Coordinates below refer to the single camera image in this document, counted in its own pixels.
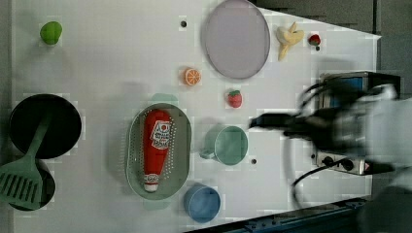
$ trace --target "green spatula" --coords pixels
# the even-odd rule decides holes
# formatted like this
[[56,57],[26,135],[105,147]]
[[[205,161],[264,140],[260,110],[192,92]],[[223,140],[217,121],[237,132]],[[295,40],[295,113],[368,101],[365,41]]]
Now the green spatula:
[[51,114],[43,116],[27,154],[0,168],[0,200],[29,210],[40,208],[43,181],[36,167],[36,154],[48,131]]

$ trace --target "purple plate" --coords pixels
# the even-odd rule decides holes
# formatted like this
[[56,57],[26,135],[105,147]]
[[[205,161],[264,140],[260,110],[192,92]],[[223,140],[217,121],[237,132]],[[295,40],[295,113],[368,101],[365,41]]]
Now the purple plate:
[[214,67],[224,76],[247,79],[266,62],[270,33],[260,10],[246,0],[227,0],[210,15],[205,46]]

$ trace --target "gray floor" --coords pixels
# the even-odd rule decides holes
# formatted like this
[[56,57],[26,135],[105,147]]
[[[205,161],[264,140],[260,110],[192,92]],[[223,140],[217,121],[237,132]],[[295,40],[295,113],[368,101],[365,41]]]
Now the gray floor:
[[[401,98],[412,97],[412,1],[374,0],[257,0],[266,9],[312,18],[382,36],[378,69],[402,77]],[[372,195],[387,186],[394,174],[373,176]]]
[[[10,4],[9,0],[0,1],[0,165],[7,162],[8,130],[7,123],[11,110],[11,70],[10,70]],[[11,231],[11,208],[0,203],[0,231]]]

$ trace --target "banana peel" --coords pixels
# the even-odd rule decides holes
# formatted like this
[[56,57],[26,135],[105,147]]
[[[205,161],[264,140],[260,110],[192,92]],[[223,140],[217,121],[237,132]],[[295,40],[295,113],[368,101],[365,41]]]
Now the banana peel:
[[294,22],[289,29],[286,27],[278,27],[276,37],[281,43],[278,60],[283,60],[286,54],[288,54],[289,49],[299,43],[305,36],[302,30],[296,31],[296,27],[296,22]]

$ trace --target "toy strawberry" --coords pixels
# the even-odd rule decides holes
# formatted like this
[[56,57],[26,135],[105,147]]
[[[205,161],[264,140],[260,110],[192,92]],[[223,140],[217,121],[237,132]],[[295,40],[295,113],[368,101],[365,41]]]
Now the toy strawberry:
[[319,45],[321,44],[321,38],[319,37],[319,35],[313,35],[309,38],[309,44],[311,46],[315,46],[316,50],[320,50],[321,48],[319,47]]
[[239,108],[242,105],[242,94],[239,90],[230,91],[227,96],[227,101],[232,108]]

